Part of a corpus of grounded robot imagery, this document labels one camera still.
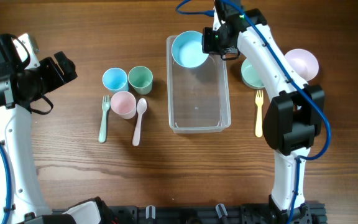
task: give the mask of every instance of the spoon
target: spoon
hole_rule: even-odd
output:
[[[137,122],[135,127],[134,138],[132,139],[132,145],[138,146],[140,142],[140,128],[142,126],[142,115],[146,112],[147,102],[144,98],[140,99],[137,103]]]

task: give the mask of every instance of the blue cable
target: blue cable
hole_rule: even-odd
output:
[[[9,215],[11,214],[10,209],[12,208],[12,178],[11,178],[11,170],[9,167],[8,159],[5,154],[4,148],[1,146],[1,143],[0,143],[0,154],[5,168],[5,178],[6,178],[6,207],[5,208],[8,209],[4,214],[4,218],[2,219],[2,224],[7,224],[7,221],[9,220]]]
[[[184,4],[186,4],[190,1],[191,0],[183,0],[183,2],[177,6],[176,12],[179,14],[183,14],[183,15],[206,15],[209,17],[214,17],[215,10],[208,10],[208,11],[204,11],[204,12],[183,12],[183,11],[179,10],[179,8],[181,8]]]
[[[252,26],[252,28],[254,28],[256,33],[262,39],[262,41],[264,42],[264,44],[268,48],[269,52],[272,54],[273,58],[277,62],[278,66],[283,71],[285,77],[290,81],[290,83],[298,91],[298,93],[316,110],[316,112],[319,114],[319,116],[323,120],[324,125],[326,127],[326,131],[327,131],[326,142],[325,142],[322,150],[315,156],[311,156],[311,157],[298,156],[297,158],[295,158],[295,160],[296,160],[296,180],[295,180],[295,190],[294,190],[294,194],[293,194],[293,198],[292,198],[292,202],[291,202],[290,216],[288,217],[288,221],[287,221],[287,224],[289,224],[292,221],[292,218],[293,218],[293,210],[294,210],[294,207],[295,207],[296,196],[298,195],[301,159],[304,159],[304,160],[307,160],[307,161],[312,161],[312,160],[318,159],[322,155],[324,155],[324,153],[327,151],[327,149],[329,147],[329,144],[331,143],[331,125],[329,124],[329,121],[328,121],[327,117],[324,115],[324,113],[321,111],[321,109],[318,107],[318,105],[316,105],[316,103],[293,81],[293,79],[291,78],[290,74],[287,72],[287,70],[285,69],[284,65],[281,63],[280,59],[278,59],[278,57],[275,54],[274,50],[272,49],[270,44],[267,42],[266,38],[258,30],[258,28],[256,28],[255,24],[249,19],[247,14],[239,6],[237,6],[237,5],[233,4],[232,2],[230,2],[230,0],[221,0],[221,1],[223,3],[225,3],[225,4],[228,4],[228,5],[232,6],[234,9],[239,11],[244,16],[245,20]]]

